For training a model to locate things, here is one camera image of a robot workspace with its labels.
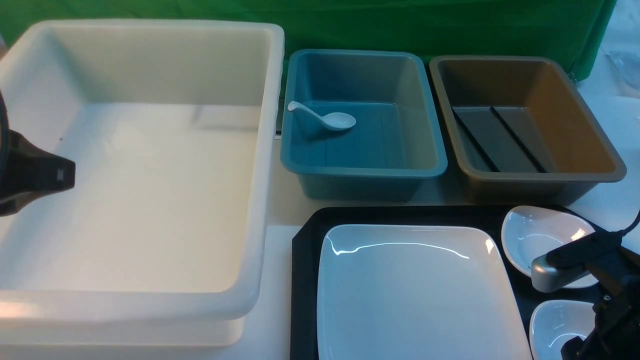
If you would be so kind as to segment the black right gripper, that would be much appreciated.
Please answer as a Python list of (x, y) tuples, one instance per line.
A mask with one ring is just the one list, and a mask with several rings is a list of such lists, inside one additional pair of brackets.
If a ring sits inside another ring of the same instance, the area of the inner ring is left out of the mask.
[(589, 260), (589, 271), (605, 289), (595, 303), (594, 328), (561, 348), (563, 360), (638, 360), (640, 358), (639, 255), (625, 247)]

